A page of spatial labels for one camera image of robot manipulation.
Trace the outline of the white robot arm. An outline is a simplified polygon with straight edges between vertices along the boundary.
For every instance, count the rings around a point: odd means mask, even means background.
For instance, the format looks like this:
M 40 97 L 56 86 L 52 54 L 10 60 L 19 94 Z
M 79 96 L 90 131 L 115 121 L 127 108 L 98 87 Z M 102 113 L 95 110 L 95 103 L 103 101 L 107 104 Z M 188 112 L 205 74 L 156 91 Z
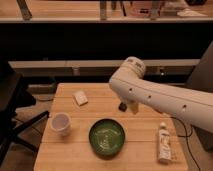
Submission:
M 114 72 L 109 87 L 123 103 L 142 103 L 213 133 L 213 93 L 146 81 L 144 62 L 128 57 Z

